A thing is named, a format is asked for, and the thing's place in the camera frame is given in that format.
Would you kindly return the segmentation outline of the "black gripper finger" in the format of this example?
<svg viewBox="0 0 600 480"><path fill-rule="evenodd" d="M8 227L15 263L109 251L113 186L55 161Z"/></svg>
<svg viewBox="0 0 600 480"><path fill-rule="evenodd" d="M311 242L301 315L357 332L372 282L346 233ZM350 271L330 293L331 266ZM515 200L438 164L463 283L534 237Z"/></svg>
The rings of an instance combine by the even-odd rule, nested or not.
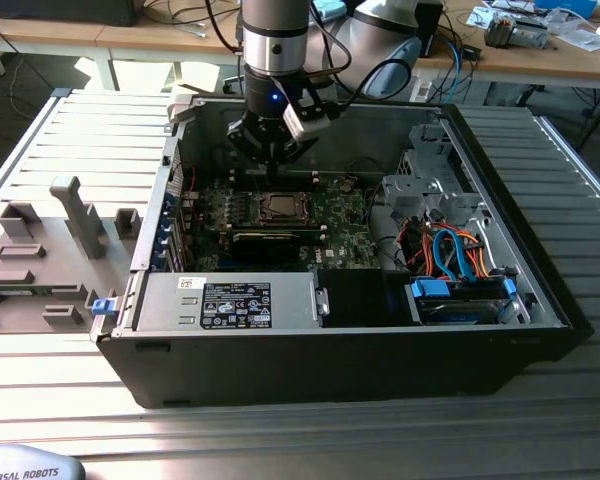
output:
<svg viewBox="0 0 600 480"><path fill-rule="evenodd" d="M288 144L274 144L272 147L271 157L271 181L274 182L277 179L278 170L281 165L296 162L306 152L308 152L317 142L318 139L313 138L305 141L293 140Z"/></svg>
<svg viewBox="0 0 600 480"><path fill-rule="evenodd" d="M234 149L253 164L264 165L266 179L274 180L274 160L269 131L264 124L237 121L229 125L227 139Z"/></svg>

